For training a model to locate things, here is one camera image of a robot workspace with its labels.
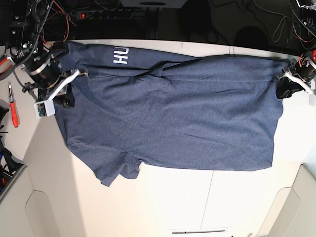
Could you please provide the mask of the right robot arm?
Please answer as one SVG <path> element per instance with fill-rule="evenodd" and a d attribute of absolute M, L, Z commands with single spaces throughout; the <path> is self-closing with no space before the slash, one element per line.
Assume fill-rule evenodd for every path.
<path fill-rule="evenodd" d="M 5 79 L 14 74 L 16 68 L 23 67 L 33 81 L 20 84 L 22 91 L 33 95 L 37 90 L 35 101 L 42 102 L 71 74 L 62 71 L 59 64 L 69 52 L 68 33 L 61 41 L 49 45 L 44 38 L 44 26 L 52 17 L 52 11 L 63 15 L 67 23 L 70 18 L 57 0 L 15 0 L 12 7 L 7 52 L 0 58 L 1 63 L 7 60 L 10 63 L 0 78 Z"/>

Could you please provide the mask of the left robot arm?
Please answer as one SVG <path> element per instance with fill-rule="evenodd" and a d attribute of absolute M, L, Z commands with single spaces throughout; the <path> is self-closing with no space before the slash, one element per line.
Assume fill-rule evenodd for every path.
<path fill-rule="evenodd" d="M 299 91 L 314 94 L 311 83 L 316 79 L 316 2 L 297 0 L 296 4 L 300 9 L 300 14 L 296 12 L 292 1 L 289 1 L 289 7 L 299 25 L 313 36 L 313 39 L 309 41 L 312 46 L 302 53 L 298 60 L 292 59 L 289 66 L 283 68 L 282 73 L 278 75 L 277 78 L 280 81 L 276 89 L 278 99 L 290 98 Z"/>

